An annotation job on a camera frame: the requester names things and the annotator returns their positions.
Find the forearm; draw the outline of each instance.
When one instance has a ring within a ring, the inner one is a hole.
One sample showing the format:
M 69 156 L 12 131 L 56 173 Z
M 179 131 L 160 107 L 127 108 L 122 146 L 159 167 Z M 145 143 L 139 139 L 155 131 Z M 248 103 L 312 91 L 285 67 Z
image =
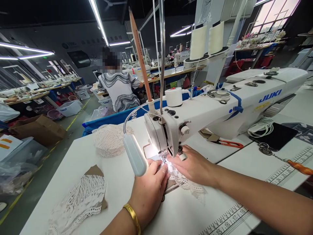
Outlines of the forearm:
M 313 234 L 313 200 L 216 166 L 217 189 L 285 235 Z
M 10 98 L 10 99 L 4 100 L 4 103 L 10 103 L 10 102 L 15 102 L 15 101 L 16 101 L 15 98 Z
M 106 227 L 106 229 L 100 235 L 115 235 L 115 234 L 125 234 L 125 235 L 136 235 L 136 227 L 131 218 L 131 215 L 126 209 L 121 209 L 121 211 L 115 216 L 111 223 Z

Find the black hair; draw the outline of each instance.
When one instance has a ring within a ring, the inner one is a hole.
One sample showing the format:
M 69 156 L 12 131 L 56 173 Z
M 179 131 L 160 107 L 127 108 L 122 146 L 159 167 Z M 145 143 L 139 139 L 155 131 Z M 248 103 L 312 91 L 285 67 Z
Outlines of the black hair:
M 110 48 L 105 46 L 102 48 L 102 60 L 104 66 L 112 66 L 112 67 L 119 67 L 121 64 L 120 59 L 117 58 L 117 55 L 110 51 Z

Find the juki logo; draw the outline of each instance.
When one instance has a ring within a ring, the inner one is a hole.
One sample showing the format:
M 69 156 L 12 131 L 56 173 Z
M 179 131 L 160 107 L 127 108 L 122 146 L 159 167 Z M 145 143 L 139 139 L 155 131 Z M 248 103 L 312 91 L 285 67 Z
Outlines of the juki logo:
M 259 103 L 261 103 L 261 102 L 263 102 L 263 101 L 265 101 L 265 100 L 269 100 L 269 99 L 271 99 L 271 98 L 273 98 L 273 97 L 275 97 L 275 96 L 279 96 L 280 93 L 281 93 L 281 91 L 282 91 L 282 89 L 280 89 L 280 90 L 278 90 L 278 91 L 276 91 L 276 92 L 272 92 L 271 94 L 268 94 L 268 95 L 264 96 L 264 98 L 261 99 L 261 100 L 259 101 Z

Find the striped dress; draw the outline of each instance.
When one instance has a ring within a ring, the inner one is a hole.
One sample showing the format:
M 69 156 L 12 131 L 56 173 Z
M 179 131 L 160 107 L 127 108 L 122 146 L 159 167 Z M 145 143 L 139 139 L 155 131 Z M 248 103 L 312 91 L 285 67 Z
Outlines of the striped dress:
M 131 88 L 138 88 L 140 81 L 129 73 L 104 73 L 98 81 L 98 89 L 109 93 L 115 112 L 139 106 L 140 102 Z

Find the gold bracelet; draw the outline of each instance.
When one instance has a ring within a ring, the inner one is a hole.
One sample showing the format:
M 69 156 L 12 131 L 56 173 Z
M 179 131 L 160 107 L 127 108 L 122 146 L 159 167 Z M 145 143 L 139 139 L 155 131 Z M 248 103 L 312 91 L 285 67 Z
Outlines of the gold bracelet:
M 138 218 L 136 216 L 136 213 L 134 211 L 134 209 L 127 203 L 123 206 L 123 208 L 125 208 L 129 213 L 130 213 L 130 216 L 131 218 L 133 219 L 133 222 L 137 228 L 137 234 L 138 235 L 141 235 L 141 229 L 140 229 L 140 224 L 139 224 L 139 221 L 138 221 Z

